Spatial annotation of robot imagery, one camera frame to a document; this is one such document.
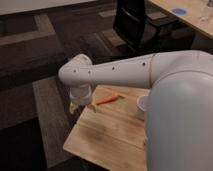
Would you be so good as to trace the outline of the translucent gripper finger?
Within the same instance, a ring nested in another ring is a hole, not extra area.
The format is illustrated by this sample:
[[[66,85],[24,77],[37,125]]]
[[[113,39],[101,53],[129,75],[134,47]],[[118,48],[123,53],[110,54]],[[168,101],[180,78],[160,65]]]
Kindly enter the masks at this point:
[[[78,109],[78,107],[79,107],[79,106],[78,106],[77,104],[71,102],[71,103],[70,103],[70,106],[69,106],[69,112],[70,112],[71,114],[74,114],[75,111]]]
[[[88,108],[90,108],[91,110],[93,110],[95,113],[97,112],[96,107],[93,104],[89,104]]]

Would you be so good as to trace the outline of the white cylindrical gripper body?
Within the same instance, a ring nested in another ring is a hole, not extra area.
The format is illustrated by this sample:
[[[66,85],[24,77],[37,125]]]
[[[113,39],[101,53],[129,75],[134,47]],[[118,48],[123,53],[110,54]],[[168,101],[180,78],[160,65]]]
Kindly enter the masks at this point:
[[[76,105],[88,105],[92,100],[91,86],[81,85],[79,87],[71,87],[69,97],[70,100]]]

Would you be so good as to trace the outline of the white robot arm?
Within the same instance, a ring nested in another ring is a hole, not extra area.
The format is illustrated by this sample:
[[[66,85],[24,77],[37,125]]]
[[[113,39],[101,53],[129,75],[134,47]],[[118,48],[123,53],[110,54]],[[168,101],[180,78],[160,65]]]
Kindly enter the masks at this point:
[[[213,171],[213,54],[151,53],[102,64],[78,54],[58,71],[78,105],[96,85],[144,88],[148,171]]]

